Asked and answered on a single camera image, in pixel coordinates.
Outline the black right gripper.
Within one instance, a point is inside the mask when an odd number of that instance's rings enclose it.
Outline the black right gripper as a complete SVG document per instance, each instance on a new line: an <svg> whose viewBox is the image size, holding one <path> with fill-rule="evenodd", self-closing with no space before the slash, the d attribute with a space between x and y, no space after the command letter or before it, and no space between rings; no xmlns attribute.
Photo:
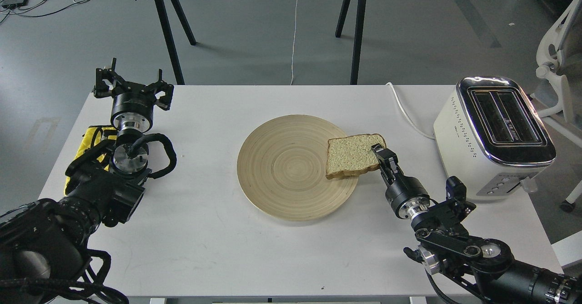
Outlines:
<svg viewBox="0 0 582 304"><path fill-rule="evenodd" d="M399 219L414 219L430 207L430 197L420 181L403 174L398 165L397 155L380 143L371 150L376 155L381 175L387 186L385 197Z"/></svg>

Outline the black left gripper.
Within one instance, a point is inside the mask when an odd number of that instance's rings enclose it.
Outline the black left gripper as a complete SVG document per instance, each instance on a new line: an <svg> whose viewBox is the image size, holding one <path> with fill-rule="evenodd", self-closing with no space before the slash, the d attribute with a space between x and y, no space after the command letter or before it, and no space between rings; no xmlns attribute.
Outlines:
<svg viewBox="0 0 582 304"><path fill-rule="evenodd" d="M112 97L114 103L111 120L123 114L139 114L146 120L153 120L154 106L169 111L173 99L174 85L163 80L163 71L158 69L158 80L149 85L127 82L115 71L116 58L109 67L95 70L93 96L101 99Z"/></svg>

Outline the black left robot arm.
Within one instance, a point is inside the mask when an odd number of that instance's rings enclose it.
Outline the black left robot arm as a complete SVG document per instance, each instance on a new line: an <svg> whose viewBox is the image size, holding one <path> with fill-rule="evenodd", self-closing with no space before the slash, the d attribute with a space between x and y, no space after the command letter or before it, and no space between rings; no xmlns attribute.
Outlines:
<svg viewBox="0 0 582 304"><path fill-rule="evenodd" d="M155 106L169 110L173 85L158 72L148 85L129 82L110 68L97 69L93 95L113 99L110 134L94 138L67 167L60 200L50 198L1 216L1 302L45 304L56 297L90 304L127 304L104 281L111 256L89 248L100 225L126 223L143 198L148 179L168 175L177 155L164 134L149 134Z"/></svg>

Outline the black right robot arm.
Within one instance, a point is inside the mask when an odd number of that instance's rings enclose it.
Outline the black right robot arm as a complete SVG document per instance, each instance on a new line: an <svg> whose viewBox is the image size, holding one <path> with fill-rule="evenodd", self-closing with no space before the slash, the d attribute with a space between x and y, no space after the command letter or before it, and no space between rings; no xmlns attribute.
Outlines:
<svg viewBox="0 0 582 304"><path fill-rule="evenodd" d="M465 185L447 178L443 202L430 198L420 181L406 176L393 151L372 145L387 186L385 196L399 219L409 219L419 245L404 248L406 256L424 265L439 298L451 304L435 283L441 274L483 304L579 304L581 278L554 273L518 261L501 240L471 236L462 221L476 208Z"/></svg>

